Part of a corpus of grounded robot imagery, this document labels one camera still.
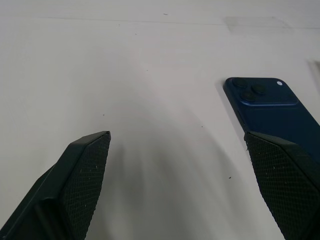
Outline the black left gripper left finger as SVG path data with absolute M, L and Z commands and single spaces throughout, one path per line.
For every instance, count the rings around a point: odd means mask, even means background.
M 102 190 L 111 133 L 70 143 L 0 229 L 0 240 L 85 240 Z

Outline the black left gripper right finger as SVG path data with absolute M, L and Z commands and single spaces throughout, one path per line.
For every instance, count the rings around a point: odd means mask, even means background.
M 285 240 L 320 240 L 320 164 L 299 145 L 247 131 L 259 191 Z

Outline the dark blue smartphone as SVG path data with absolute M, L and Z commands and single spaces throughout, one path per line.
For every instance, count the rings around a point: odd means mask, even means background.
M 320 125 L 283 80 L 230 77 L 223 90 L 245 132 L 295 143 L 320 163 Z

